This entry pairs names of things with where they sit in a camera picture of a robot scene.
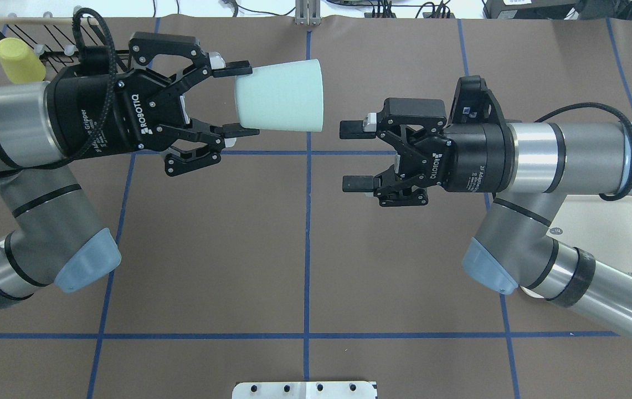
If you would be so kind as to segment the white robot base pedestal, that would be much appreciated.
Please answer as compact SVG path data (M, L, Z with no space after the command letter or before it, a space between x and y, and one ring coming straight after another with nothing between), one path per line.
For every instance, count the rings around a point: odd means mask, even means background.
M376 382L278 381L235 385L232 398L377 398Z

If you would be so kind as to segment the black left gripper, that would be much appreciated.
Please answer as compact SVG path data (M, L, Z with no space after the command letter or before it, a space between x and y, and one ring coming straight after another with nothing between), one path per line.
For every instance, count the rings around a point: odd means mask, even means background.
M184 94L214 76L252 75L250 61L225 63L194 37L137 32L129 40L131 70L109 76L80 65L61 71L48 85L53 132L68 155L100 133L83 158L140 150L161 152L166 174L175 176L212 166L224 147L260 129L240 123L219 127L187 116Z

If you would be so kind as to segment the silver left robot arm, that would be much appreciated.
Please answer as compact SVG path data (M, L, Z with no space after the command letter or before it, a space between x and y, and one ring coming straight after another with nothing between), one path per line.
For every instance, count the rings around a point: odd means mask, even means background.
M259 134L214 126L185 111L184 94L205 79L250 76L249 61L225 62L195 37L137 32L118 71L110 37L88 46L51 81L0 86L0 197L18 228L0 238L0 310L55 284L72 293L113 271L121 253L69 164L159 152L177 176L220 162L230 139Z

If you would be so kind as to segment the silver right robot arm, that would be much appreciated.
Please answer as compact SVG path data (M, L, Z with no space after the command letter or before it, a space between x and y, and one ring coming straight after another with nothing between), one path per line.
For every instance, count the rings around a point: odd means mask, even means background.
M490 96L459 99L450 116L433 99L389 98L379 112L343 120L341 139L379 139L397 159L378 175L346 175L344 192L382 207L422 206L428 187L491 193L490 209L463 268L500 294L521 288L632 339L632 276L610 260L612 243L632 243L632 227L612 201L632 193L632 121L521 123Z

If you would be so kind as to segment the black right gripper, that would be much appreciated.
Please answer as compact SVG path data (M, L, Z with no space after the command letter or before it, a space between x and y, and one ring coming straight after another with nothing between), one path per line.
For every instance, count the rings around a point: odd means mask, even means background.
M341 140L380 139L397 152L396 162L374 175L344 175L342 191L372 193L382 207L423 206L427 188L447 192L498 193L510 185L514 148L495 98L476 109L455 104L460 119L446 116L440 99L387 98L378 113L343 120Z

